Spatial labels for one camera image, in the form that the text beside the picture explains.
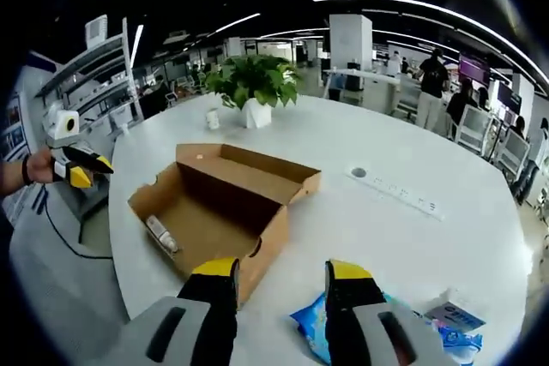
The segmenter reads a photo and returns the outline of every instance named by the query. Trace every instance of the ceiling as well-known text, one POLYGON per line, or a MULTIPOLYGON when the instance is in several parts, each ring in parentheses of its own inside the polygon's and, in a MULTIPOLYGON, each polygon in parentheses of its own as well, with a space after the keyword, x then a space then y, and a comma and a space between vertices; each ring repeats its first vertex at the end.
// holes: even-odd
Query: ceiling
MULTIPOLYGON (((478 27, 448 15, 440 10, 424 6, 388 0, 338 0, 313 2, 312 0, 46 0, 41 35, 36 37, 33 48, 42 54, 64 63, 85 49, 84 25, 98 15, 108 14, 109 34, 121 31, 121 20, 127 16, 130 37, 134 37, 138 25, 143 24, 136 65, 152 59, 156 52, 179 53, 192 42, 202 39, 201 47, 218 45, 230 36, 258 37, 268 33, 310 27, 326 27, 330 14, 363 13, 373 22, 374 29, 405 33, 429 39, 455 49, 485 57, 494 68, 511 68, 509 58, 524 68, 542 89, 549 92, 549 82, 528 61, 508 45, 478 27), (398 12, 389 14, 370 12, 376 9, 398 12), (207 39, 198 38, 201 33, 213 33, 243 17, 261 13, 260 16, 229 27, 207 39), (426 21, 417 17, 426 17, 426 21), (496 50, 459 33, 461 29, 494 46, 496 50), (170 32, 185 30, 190 36, 183 42, 163 46, 170 32)), ((418 0, 465 15, 504 36, 518 46, 544 72, 549 74, 546 46, 549 34, 544 26, 542 13, 537 5, 544 0, 418 0)), ((375 42, 393 39, 402 43, 413 39, 374 33, 375 42)))

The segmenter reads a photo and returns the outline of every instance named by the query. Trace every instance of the table surface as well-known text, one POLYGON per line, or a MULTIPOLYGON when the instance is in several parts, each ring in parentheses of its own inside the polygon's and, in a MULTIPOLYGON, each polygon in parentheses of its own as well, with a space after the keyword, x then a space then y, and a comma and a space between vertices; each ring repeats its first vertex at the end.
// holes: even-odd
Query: table surface
POLYGON ((262 129, 207 95, 164 111, 120 135, 113 154, 109 220, 114 265, 130 318, 182 280, 147 238, 127 200, 187 142, 225 142, 323 171, 319 191, 290 206, 290 239, 244 308, 232 364, 317 364, 288 317, 324 289, 324 262, 355 262, 378 285, 421 309, 448 287, 485 305, 484 349, 494 364, 521 329, 528 264, 516 206, 501 173, 438 135, 363 108, 300 96, 273 110, 262 129), (219 108, 221 128, 206 128, 219 108), (436 201, 439 221, 352 180, 360 166, 436 201))

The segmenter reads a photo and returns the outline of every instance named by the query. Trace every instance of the human hand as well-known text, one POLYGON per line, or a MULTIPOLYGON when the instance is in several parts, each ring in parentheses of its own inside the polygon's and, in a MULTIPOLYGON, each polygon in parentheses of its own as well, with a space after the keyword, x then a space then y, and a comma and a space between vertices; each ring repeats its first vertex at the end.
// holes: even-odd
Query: human hand
POLYGON ((53 182, 51 151, 49 147, 42 147, 37 153, 32 154, 28 158, 27 174, 28 178, 36 183, 53 182))

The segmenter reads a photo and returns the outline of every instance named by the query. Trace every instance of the small bottle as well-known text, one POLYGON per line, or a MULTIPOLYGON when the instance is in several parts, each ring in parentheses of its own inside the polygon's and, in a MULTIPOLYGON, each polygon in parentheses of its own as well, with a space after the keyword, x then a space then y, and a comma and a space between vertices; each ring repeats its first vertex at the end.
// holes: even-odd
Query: small bottle
POLYGON ((156 216, 151 215, 147 218, 147 226, 154 234, 154 236, 158 239, 158 241, 162 244, 162 246, 164 246, 172 253, 178 251, 178 244, 175 242, 175 239, 164 227, 164 225, 160 223, 156 216))

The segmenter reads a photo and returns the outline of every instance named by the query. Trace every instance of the box lid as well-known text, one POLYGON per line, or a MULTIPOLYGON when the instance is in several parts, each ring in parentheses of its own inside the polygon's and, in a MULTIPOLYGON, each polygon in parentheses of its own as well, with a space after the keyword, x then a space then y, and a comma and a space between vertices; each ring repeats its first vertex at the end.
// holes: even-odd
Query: box lid
POLYGON ((181 144, 176 160, 281 205, 315 192, 320 182, 317 169, 225 144, 181 144))

